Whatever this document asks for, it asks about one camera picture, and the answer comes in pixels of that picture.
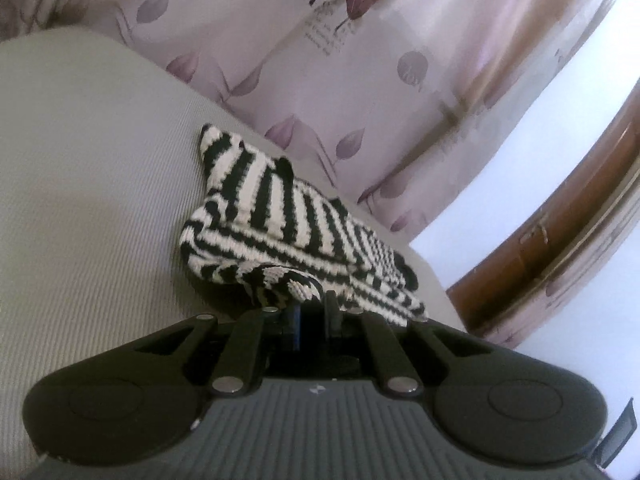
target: silver rivet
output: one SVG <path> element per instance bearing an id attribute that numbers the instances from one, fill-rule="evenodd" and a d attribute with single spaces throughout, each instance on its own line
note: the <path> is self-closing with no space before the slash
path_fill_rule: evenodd
<path id="1" fill-rule="evenodd" d="M 418 389 L 418 381 L 411 377 L 393 377 L 386 382 L 386 387 L 397 394 L 410 394 Z"/>
<path id="2" fill-rule="evenodd" d="M 242 379 L 232 376 L 218 377 L 211 384 L 214 390 L 219 391 L 221 394 L 234 394 L 242 390 L 244 383 Z"/>

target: beige cushion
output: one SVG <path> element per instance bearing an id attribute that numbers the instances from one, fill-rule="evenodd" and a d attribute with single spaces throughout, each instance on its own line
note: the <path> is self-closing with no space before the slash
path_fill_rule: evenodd
<path id="1" fill-rule="evenodd" d="M 20 407 L 36 380 L 212 309 L 176 251 L 203 194 L 206 121 L 280 154 L 106 38 L 72 28 L 0 44 L 0 478 L 35 459 Z M 401 252 L 431 316 L 462 328 L 431 269 Z"/>

